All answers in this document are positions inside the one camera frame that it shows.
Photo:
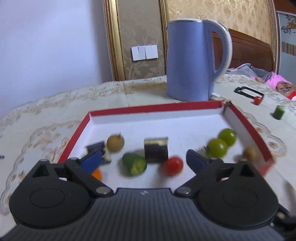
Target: red and white box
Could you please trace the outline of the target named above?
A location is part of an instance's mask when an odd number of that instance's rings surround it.
[[[70,139],[59,163],[70,157],[83,157],[85,146],[107,141],[112,134],[121,134],[124,148],[111,154],[112,162],[100,166],[103,182],[114,191],[122,188],[171,188],[177,187],[195,176],[186,164],[188,149],[200,151],[224,128],[237,133],[237,141],[230,147],[224,162],[234,163],[246,147],[253,147],[258,154],[254,163],[262,175],[274,164],[271,152],[252,124],[232,104],[222,101],[188,102],[137,106],[90,111]],[[144,149],[144,139],[168,137],[168,154],[180,156],[183,171],[176,176],[166,176],[161,164],[148,164],[139,176],[126,176],[121,158],[126,152]]]

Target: pink cloth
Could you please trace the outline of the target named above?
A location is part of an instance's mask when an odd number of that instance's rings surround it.
[[[274,72],[272,72],[271,78],[269,80],[267,80],[265,83],[268,84],[271,88],[273,88],[275,90],[278,82],[280,82],[280,81],[284,81],[286,83],[292,84],[291,82],[285,80],[282,76],[280,76]]]

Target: tablecloth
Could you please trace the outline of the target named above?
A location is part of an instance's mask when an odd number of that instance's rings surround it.
[[[233,90],[248,86],[265,94],[259,106]],[[224,75],[215,92],[229,99],[266,141],[277,159],[265,179],[282,205],[296,214],[296,105],[268,85],[242,75]],[[56,163],[78,124],[90,110],[178,102],[166,95],[166,77],[108,82],[81,88],[18,107],[0,121],[0,236],[14,225],[8,201],[25,175],[42,158]],[[277,105],[285,108],[282,120],[271,113]]]

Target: light switch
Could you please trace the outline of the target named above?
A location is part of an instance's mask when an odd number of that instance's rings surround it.
[[[146,59],[153,58],[151,45],[145,46],[145,52],[146,52]]]
[[[138,46],[140,60],[146,59],[145,46]]]
[[[158,58],[157,45],[151,45],[153,58]]]
[[[133,56],[133,61],[140,60],[138,46],[131,47],[131,53],[132,53],[132,56]]]

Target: electric kettle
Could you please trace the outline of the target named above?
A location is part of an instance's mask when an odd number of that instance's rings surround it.
[[[209,19],[183,18],[169,22],[167,94],[181,101],[206,101],[214,91],[214,81],[229,68],[232,40],[228,28]],[[218,70],[212,31],[222,40],[223,56]]]

